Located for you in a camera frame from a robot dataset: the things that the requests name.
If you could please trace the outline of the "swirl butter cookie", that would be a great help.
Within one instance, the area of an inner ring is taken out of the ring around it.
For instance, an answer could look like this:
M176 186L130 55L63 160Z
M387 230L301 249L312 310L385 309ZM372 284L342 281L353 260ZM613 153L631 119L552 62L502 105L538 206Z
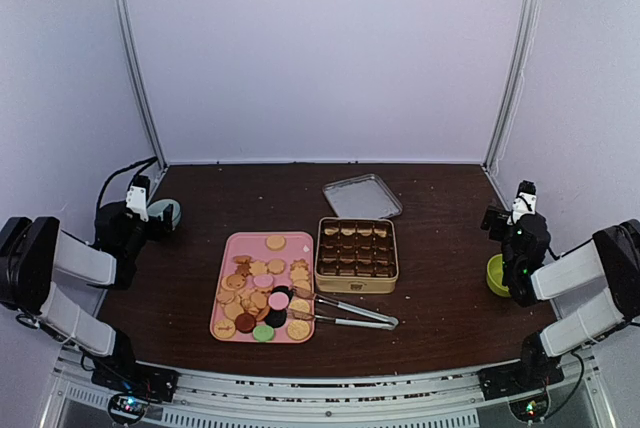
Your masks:
M294 272L296 270L303 270L303 271L308 272L309 271L309 264L304 259L294 260L290 265L290 269L291 269L292 272Z

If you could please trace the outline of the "metal serving tongs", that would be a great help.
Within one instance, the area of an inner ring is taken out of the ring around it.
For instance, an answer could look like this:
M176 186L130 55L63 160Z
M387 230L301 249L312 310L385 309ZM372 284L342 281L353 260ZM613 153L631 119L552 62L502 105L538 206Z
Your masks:
M383 331L394 331L400 325L400 321L393 316L385 315L377 311L371 311L362 307L358 307L344 301L339 301L339 300L327 297L325 295L316 294L312 291L309 293L305 293L301 290L296 290L294 286L291 287L291 289L293 290L294 296L291 299L290 303L294 299L304 299L309 302L312 309L312 312L310 315L302 316L302 315L294 315L289 310L289 306L288 306L287 308L288 314L295 319L300 319L304 321L321 322L321 323L326 323L326 324L331 324L336 326L376 329L376 330L383 330ZM347 313L350 315L354 315L354 318L333 317L333 316L328 316L322 313L318 313L316 310L317 306L320 306L321 308L328 307L328 308L337 310L340 313Z

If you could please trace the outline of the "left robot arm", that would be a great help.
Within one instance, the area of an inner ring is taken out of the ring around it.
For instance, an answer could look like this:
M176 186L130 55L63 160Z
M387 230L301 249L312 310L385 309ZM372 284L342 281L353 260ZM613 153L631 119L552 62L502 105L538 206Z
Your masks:
M122 202L98 210L88 244L63 230L55 217L12 217L1 230L1 303L17 320L76 345L93 365L94 383L123 392L161 395L175 371L137 362L131 340L70 299L54 281L57 272L96 288L126 290L147 241L160 241L179 224L180 206L161 200L142 212Z

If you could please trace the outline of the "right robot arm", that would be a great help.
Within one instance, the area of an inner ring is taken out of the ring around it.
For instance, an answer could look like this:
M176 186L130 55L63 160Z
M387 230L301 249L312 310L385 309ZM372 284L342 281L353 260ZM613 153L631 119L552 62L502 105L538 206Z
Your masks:
M625 328L639 316L639 222L595 232L588 241L544 261L551 236L545 218L487 208L481 222L501 244L502 283L522 307L550 301L596 280L604 288L574 312L527 336L518 361L478 373L486 397L520 393L562 381L561 358L587 342Z

